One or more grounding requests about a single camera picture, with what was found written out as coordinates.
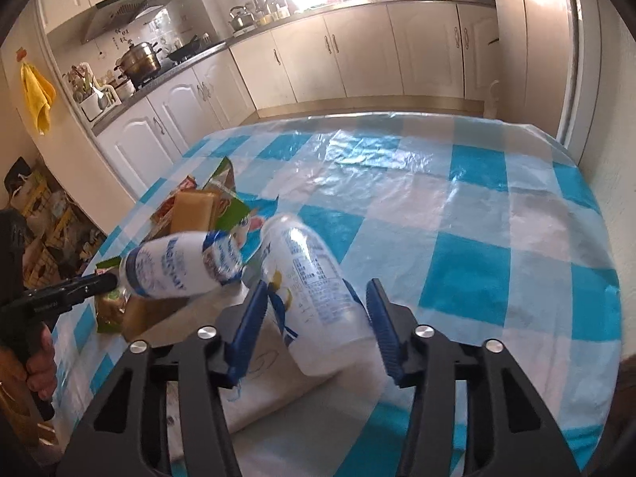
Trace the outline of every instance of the yellow towel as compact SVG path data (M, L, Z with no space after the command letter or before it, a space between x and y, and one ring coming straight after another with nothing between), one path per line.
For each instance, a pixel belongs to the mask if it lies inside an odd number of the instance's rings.
M55 101L55 88L29 63L22 63L20 74L27 108L33 116L37 130L44 134L51 127L49 111Z

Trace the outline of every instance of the bottle label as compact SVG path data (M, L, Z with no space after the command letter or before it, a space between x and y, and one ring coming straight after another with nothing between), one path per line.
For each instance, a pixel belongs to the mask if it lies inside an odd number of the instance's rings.
M176 234L133 249L126 257L126 279L146 298L194 296L240 278L242 258L227 232L201 237Z
M302 324L313 318L323 325L340 321L357 303L326 246L320 238L300 229L294 229L293 234L282 233L281 237L263 248L263 268L271 274L270 296L273 292L278 295L272 305L281 330L295 326L291 317L290 322L285 320L292 306Z

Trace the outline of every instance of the plastic bottle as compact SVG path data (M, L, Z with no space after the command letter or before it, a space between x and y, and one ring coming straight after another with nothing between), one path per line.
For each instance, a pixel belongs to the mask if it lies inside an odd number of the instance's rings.
M268 219L261 235L263 279L298 368L326 375L359 360L374 342L369 318L324 241L290 214Z
M185 231L146 242L120 264L120 282L144 298L213 291L241 276L242 258L225 231Z

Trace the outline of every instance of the range hood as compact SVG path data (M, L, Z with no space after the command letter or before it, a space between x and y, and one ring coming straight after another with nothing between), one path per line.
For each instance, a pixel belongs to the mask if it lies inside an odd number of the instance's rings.
M84 43L92 41L104 32L122 28L146 12L159 10L171 0L104 0L95 6Z

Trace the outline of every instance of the stove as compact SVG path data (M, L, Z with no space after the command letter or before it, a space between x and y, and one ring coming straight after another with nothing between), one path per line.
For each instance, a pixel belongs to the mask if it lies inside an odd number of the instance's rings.
M135 90L139 90L145 85L148 85L150 82L154 81L157 77L161 77L165 72L170 71L171 69L174 68L174 66L177 66L178 64L174 61L169 60L167 57L165 59L161 59L159 63L161 65L161 68L159 68L151 76L145 78L143 81L139 82L138 84L135 84Z

